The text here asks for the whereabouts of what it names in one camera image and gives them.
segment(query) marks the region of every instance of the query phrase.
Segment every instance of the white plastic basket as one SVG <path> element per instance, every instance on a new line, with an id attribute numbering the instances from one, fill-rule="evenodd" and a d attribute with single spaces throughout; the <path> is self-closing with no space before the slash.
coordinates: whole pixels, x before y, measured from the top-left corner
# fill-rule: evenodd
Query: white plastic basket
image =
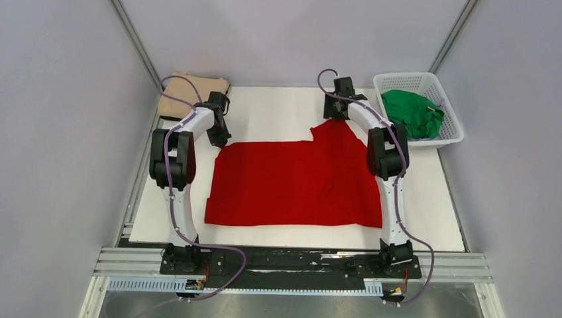
<path id="1" fill-rule="evenodd" d="M 403 91 L 411 91 L 424 96 L 431 100 L 434 104 L 444 100 L 441 110 L 445 112 L 443 124 L 439 130 L 439 138 L 435 140 L 419 140 L 408 141 L 410 147 L 424 148 L 441 148 L 446 144 L 460 142 L 465 134 L 459 120 L 451 107 L 451 103 L 447 98 L 443 87 L 441 86 L 437 76 L 427 72 L 409 72 L 409 73 L 389 73 L 380 74 L 372 80 L 376 90 L 376 103 L 378 104 L 382 115 L 388 118 L 386 109 L 382 102 L 380 94 L 391 89 L 401 89 Z"/>

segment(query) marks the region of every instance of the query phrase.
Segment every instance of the white wall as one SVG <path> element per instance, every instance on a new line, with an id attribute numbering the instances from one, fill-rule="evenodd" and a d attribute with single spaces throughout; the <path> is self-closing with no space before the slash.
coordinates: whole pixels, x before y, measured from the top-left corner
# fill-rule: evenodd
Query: white wall
<path id="1" fill-rule="evenodd" d="M 445 169 L 509 318 L 562 315 L 561 13 L 481 1 L 438 72 L 466 132 Z"/>
<path id="2" fill-rule="evenodd" d="M 108 1 L 4 1 L 0 46 L 0 317 L 75 317 L 155 91 Z"/>
<path id="3" fill-rule="evenodd" d="M 466 0 L 123 0 L 160 77 L 316 86 L 331 67 L 372 87 L 427 71 Z"/>

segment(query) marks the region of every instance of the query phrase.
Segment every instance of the purple cable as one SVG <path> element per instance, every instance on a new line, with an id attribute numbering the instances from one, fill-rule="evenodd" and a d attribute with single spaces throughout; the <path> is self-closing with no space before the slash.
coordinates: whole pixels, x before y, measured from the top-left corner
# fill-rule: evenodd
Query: purple cable
<path id="1" fill-rule="evenodd" d="M 392 138 L 392 141 L 394 141 L 394 145 L 396 145 L 396 149 L 398 150 L 398 153 L 400 154 L 400 159 L 402 160 L 402 171 L 397 175 L 396 180 L 392 184 L 394 186 L 394 209 L 395 209 L 395 212 L 396 212 L 396 219 L 398 220 L 398 225 L 400 226 L 400 228 L 403 230 L 403 232 L 408 237 L 410 237 L 412 240 L 414 240 L 414 241 L 416 241 L 420 244 L 425 245 L 429 249 L 429 252 L 431 253 L 431 266 L 429 267 L 429 273 L 427 274 L 427 280 L 425 281 L 425 284 L 421 288 L 420 292 L 416 296 L 414 296 L 414 298 L 412 298 L 408 301 L 403 301 L 400 304 L 395 303 L 393 301 L 387 301 L 387 302 L 390 305 L 395 305 L 395 306 L 408 305 L 408 304 L 414 303 L 425 293 L 425 291 L 427 290 L 427 287 L 429 287 L 429 282 L 431 281 L 431 277 L 433 276 L 433 268 L 435 267 L 435 252 L 433 251 L 433 248 L 431 247 L 431 245 L 429 245 L 428 243 L 420 240 L 419 238 L 415 237 L 414 235 L 410 234 L 410 232 L 408 232 L 408 230 L 406 230 L 406 227 L 404 226 L 404 224 L 402 224 L 402 219 L 400 218 L 400 212 L 398 210 L 398 187 L 397 187 L 397 185 L 398 185 L 398 180 L 406 173 L 406 157 L 404 156 L 404 152 L 402 151 L 402 148 L 400 147 L 400 144 L 398 143 L 398 139 L 396 138 L 396 135 L 392 131 L 391 126 L 386 121 L 383 121 L 382 117 L 373 108 L 367 107 L 365 104 L 361 103 L 360 101 L 356 101 L 356 100 L 348 98 L 348 97 L 338 96 L 338 95 L 329 93 L 328 91 L 326 91 L 324 89 L 324 87 L 322 87 L 322 84 L 320 83 L 320 77 L 325 72 L 333 72 L 336 76 L 339 76 L 339 74 L 336 72 L 336 70 L 334 70 L 332 68 L 327 68 L 325 70 L 322 70 L 322 72 L 320 72 L 318 74 L 318 77 L 316 79 L 316 81 L 318 83 L 318 87 L 320 87 L 320 90 L 322 92 L 324 92 L 324 94 L 326 94 L 326 95 L 328 95 L 332 98 L 340 99 L 340 100 L 343 100 L 343 101 L 348 101 L 348 102 L 351 102 L 351 103 L 357 103 L 361 107 L 363 107 L 363 109 L 366 109 L 367 111 L 371 112 L 374 115 L 374 117 L 376 118 L 376 120 L 379 123 L 382 123 L 386 127 L 386 129 L 390 133 L 390 138 Z"/>

